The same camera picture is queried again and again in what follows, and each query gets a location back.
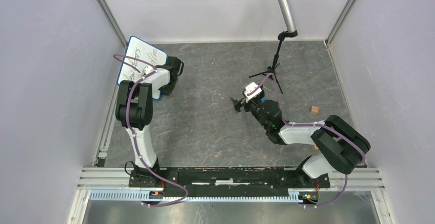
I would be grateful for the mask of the blue framed whiteboard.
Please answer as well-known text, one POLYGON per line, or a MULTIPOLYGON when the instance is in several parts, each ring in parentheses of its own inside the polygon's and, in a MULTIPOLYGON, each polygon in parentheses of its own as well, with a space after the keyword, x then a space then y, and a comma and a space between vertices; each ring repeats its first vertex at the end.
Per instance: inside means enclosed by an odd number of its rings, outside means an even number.
POLYGON ((127 48, 122 54, 114 54, 113 57, 122 63, 117 77, 117 92, 121 88, 123 80, 132 82, 152 84, 152 98, 160 99, 162 94, 159 88, 169 83, 169 71, 157 68, 157 65, 164 65, 167 53, 148 42, 136 37, 129 38, 127 48), (142 70, 146 66, 151 66, 154 71, 142 76, 142 70))

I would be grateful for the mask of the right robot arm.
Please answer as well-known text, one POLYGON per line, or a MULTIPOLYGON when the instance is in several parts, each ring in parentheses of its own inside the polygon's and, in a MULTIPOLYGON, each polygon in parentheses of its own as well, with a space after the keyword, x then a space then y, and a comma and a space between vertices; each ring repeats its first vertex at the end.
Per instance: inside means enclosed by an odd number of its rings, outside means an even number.
POLYGON ((312 123, 291 123, 282 117, 277 101, 253 98, 230 99, 236 113, 249 112, 265 129, 268 139, 276 145, 313 145, 319 154, 309 156, 299 165, 296 180, 309 187, 317 178, 338 171, 349 175, 365 162, 370 142, 337 115, 312 123))

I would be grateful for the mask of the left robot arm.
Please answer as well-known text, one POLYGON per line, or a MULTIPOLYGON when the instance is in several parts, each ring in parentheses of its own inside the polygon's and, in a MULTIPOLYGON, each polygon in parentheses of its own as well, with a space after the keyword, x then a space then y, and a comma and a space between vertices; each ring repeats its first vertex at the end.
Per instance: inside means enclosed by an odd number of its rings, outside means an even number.
POLYGON ((162 177, 149 129, 153 118, 153 95, 168 96, 172 93, 183 73, 184 63, 174 56, 167 57, 163 65, 142 63, 146 67, 139 69, 123 61, 124 66, 132 67, 139 75, 120 81, 115 117, 126 129, 133 146, 135 159, 130 177, 155 187, 162 177))

